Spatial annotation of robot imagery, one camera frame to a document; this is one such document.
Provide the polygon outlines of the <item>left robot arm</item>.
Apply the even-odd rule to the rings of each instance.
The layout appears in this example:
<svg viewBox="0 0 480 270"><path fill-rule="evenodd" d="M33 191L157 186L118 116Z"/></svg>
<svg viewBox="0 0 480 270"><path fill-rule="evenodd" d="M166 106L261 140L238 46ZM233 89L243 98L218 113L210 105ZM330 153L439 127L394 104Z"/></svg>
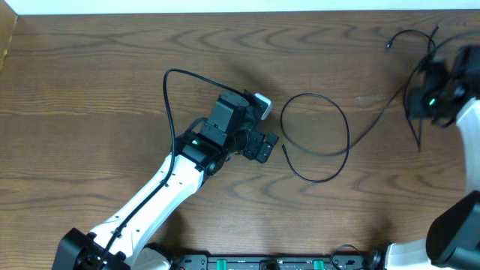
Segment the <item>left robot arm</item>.
<svg viewBox="0 0 480 270"><path fill-rule="evenodd" d="M174 210L235 153L265 163L278 141L256 126L272 110L265 96L223 91L207 118L175 138L160 169L120 210L84 234L59 242L54 269L169 269L171 261L146 244Z"/></svg>

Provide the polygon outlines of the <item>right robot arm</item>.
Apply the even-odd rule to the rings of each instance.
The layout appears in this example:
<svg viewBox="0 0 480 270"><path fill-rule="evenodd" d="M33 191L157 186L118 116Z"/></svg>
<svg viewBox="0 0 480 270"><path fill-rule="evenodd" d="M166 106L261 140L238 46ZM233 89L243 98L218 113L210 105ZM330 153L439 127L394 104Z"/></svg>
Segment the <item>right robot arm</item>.
<svg viewBox="0 0 480 270"><path fill-rule="evenodd" d="M421 64L421 84L406 94L406 113L441 128L456 128L455 150L465 169L463 197L436 217L426 236L391 243L380 269L479 268L479 46L462 46L452 64L430 54Z"/></svg>

